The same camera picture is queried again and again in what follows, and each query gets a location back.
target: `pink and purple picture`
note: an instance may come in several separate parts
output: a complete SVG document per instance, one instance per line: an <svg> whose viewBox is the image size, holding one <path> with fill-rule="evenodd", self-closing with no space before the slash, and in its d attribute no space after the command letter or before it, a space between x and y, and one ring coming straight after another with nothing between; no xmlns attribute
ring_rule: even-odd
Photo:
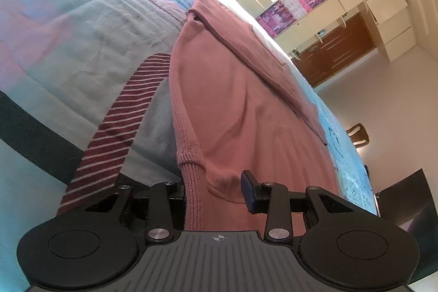
<svg viewBox="0 0 438 292"><path fill-rule="evenodd" d="M276 37L296 22L292 12L279 0L256 18L257 22L272 37Z"/></svg>
<svg viewBox="0 0 438 292"><path fill-rule="evenodd" d="M323 1L325 0L278 0L256 20L272 38L275 38Z"/></svg>

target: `striped pattern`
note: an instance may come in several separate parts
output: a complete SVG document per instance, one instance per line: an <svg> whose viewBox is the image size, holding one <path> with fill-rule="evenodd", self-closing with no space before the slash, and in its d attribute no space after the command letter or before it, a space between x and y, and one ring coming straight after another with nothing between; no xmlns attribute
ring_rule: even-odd
<svg viewBox="0 0 438 292"><path fill-rule="evenodd" d="M58 214L114 186L158 85L169 75L170 55L148 57L126 83L89 143Z"/></svg>

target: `gray fabric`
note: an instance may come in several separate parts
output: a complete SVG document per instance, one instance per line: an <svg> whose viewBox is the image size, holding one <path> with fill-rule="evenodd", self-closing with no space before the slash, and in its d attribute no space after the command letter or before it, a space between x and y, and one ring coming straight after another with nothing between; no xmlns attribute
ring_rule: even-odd
<svg viewBox="0 0 438 292"><path fill-rule="evenodd" d="M121 173L148 186L182 179L177 166L168 78L152 98Z"/></svg>

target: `dark gray stripe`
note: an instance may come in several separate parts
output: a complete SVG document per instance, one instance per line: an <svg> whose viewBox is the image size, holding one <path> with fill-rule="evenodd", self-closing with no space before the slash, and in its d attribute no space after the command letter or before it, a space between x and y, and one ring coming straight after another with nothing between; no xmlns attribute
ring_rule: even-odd
<svg viewBox="0 0 438 292"><path fill-rule="evenodd" d="M84 154L25 112L1 91L0 139L65 184L70 183Z"/></svg>

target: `wrinkled fabric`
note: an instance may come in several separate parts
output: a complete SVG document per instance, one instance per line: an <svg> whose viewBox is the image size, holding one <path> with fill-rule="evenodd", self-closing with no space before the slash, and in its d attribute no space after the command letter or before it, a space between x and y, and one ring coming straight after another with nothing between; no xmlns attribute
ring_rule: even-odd
<svg viewBox="0 0 438 292"><path fill-rule="evenodd" d="M249 214L240 191L245 169L290 191L338 193L315 107L283 65L216 0L194 1L169 73L186 229L263 232L266 217Z"/></svg>

